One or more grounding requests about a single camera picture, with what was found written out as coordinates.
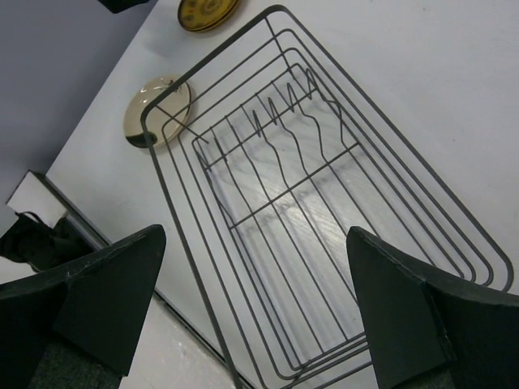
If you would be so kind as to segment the cream floral plate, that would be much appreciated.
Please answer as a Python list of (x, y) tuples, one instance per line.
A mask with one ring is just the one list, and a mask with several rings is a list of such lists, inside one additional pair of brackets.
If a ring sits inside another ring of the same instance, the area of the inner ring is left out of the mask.
[[(147, 148), (141, 115), (161, 93), (177, 81), (176, 75), (163, 75), (148, 81), (131, 99), (123, 118), (123, 134), (127, 142), (137, 148)], [(183, 83), (164, 100), (151, 108), (146, 117), (146, 127), (154, 148), (165, 146), (184, 128), (190, 116), (191, 86)]]

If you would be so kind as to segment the yellow patterned plate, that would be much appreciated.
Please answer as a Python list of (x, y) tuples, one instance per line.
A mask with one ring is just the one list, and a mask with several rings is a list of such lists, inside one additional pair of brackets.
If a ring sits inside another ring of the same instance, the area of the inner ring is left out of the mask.
[(181, 1), (177, 11), (178, 22), (188, 32), (206, 32), (222, 25), (239, 5), (239, 0)]

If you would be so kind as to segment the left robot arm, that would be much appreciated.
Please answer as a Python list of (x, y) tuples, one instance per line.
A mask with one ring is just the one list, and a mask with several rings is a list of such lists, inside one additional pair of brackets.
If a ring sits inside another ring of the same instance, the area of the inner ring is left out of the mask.
[(1, 237), (1, 256), (46, 271), (80, 257), (76, 242), (62, 237), (33, 212), (16, 212), (17, 221)]

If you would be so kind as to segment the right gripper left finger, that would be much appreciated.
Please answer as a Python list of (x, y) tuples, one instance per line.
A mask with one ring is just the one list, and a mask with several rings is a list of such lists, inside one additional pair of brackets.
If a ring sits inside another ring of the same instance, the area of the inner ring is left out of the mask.
[(1, 286), (3, 388), (117, 388), (131, 369), (166, 247), (152, 224)]

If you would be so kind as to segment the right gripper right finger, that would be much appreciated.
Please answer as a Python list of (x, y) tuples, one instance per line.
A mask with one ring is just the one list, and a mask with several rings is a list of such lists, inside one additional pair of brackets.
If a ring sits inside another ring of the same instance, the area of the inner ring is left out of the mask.
[(453, 276), (355, 226), (350, 271), (380, 388), (516, 388), (518, 297)]

